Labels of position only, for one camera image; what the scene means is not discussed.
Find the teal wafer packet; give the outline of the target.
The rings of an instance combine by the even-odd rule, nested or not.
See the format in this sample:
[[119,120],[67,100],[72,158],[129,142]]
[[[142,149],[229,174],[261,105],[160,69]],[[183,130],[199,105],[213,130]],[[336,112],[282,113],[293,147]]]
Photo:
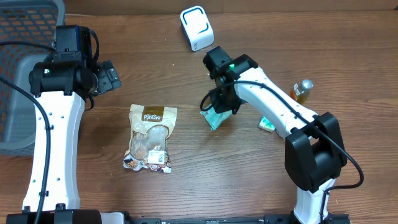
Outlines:
[[200,114],[205,118],[211,130],[215,131],[218,129],[223,121],[225,121],[232,115],[232,111],[229,110],[222,113],[217,113],[215,109],[211,107],[207,111],[201,111]]

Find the teal tissue pack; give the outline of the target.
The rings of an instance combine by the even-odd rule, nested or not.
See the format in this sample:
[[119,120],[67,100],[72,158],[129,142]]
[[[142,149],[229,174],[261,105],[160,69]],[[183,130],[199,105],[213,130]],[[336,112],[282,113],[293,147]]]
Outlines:
[[273,133],[275,131],[275,126],[265,116],[261,117],[258,127],[270,133]]

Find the yellow dish soap bottle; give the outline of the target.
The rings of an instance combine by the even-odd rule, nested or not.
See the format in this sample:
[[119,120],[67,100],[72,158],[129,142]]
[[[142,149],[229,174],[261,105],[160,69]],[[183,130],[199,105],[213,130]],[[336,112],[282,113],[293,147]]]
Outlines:
[[303,104],[307,101],[312,88],[313,82],[309,79],[304,79],[294,84],[290,91],[290,97],[297,103]]

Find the brown snack bag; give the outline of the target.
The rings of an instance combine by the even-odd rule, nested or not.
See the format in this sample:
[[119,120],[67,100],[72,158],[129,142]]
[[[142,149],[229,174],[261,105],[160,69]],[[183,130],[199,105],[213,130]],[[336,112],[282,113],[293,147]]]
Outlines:
[[175,128],[177,114],[175,107],[131,105],[130,141],[123,159],[125,169],[171,173],[167,140]]

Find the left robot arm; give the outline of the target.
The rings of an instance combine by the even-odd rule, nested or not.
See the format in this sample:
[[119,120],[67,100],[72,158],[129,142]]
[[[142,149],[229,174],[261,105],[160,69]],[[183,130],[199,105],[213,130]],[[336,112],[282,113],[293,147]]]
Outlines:
[[130,223],[128,212],[81,209],[76,181],[78,133],[86,101],[121,87],[111,61],[91,48],[95,32],[57,26],[55,48],[29,73],[30,91],[12,88],[35,105],[32,173],[22,211],[7,223]]

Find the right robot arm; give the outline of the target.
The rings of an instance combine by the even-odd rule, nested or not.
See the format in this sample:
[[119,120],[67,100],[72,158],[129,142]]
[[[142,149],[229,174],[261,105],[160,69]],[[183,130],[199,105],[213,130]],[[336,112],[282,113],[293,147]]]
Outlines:
[[251,57],[232,59],[221,47],[206,53],[203,63],[216,88],[207,108],[236,114],[243,103],[261,112],[285,141],[285,169],[297,186],[297,201],[288,215],[267,215],[265,223],[349,223],[348,215],[327,210],[332,187],[347,163],[338,120],[318,115],[276,86]]

